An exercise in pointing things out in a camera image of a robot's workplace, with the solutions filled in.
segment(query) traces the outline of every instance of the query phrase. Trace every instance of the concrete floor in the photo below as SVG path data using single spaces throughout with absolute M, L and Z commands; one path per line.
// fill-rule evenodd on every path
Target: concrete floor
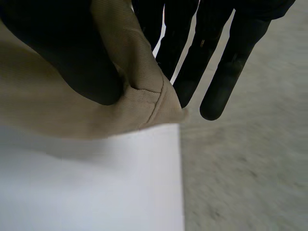
M 308 230 L 307 10 L 308 1 L 297 0 L 271 23 L 224 114 L 209 122 L 199 106 L 231 19 L 226 24 L 181 126 L 186 231 Z

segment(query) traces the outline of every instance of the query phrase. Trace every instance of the black glove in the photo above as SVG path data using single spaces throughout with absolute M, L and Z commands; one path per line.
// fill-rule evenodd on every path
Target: black glove
M 215 120 L 221 116 L 253 47 L 265 35 L 271 20 L 284 16 L 294 1 L 201 0 L 197 12 L 197 25 L 193 43 L 173 85 L 181 106 L 186 107 L 192 98 L 216 49 L 222 29 L 234 8 L 236 13 L 230 29 L 229 41 L 200 107 L 202 117 L 208 120 Z M 141 10 L 142 8 L 140 7 L 137 17 L 141 14 Z M 144 18 L 139 17 L 141 26 L 151 17 L 150 14 L 146 15 L 145 12 L 143 12 L 143 15 Z M 179 40 L 181 40 L 179 37 L 173 38 L 173 44 L 177 44 Z M 164 49 L 164 54 L 172 53 L 173 51 L 172 45 L 169 48 L 166 46 L 162 48 Z M 176 66 L 178 59 L 172 59 L 172 56 L 167 55 L 165 57 L 168 58 L 166 63 L 173 63 Z M 164 71 L 165 65 L 161 65 L 161 68 L 165 74 L 168 74 L 167 77 L 170 79 L 171 73 Z
M 120 98 L 123 85 L 95 27 L 90 4 L 90 0 L 0 0 L 0 17 L 77 93 L 111 105 Z

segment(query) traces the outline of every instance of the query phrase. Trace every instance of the khaki cloth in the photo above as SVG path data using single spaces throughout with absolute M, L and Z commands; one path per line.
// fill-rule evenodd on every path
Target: khaki cloth
M 1 122 L 49 136 L 99 139 L 185 117 L 128 1 L 93 0 L 91 10 L 109 57 L 126 79 L 120 100 L 103 106 L 79 95 L 0 21 Z

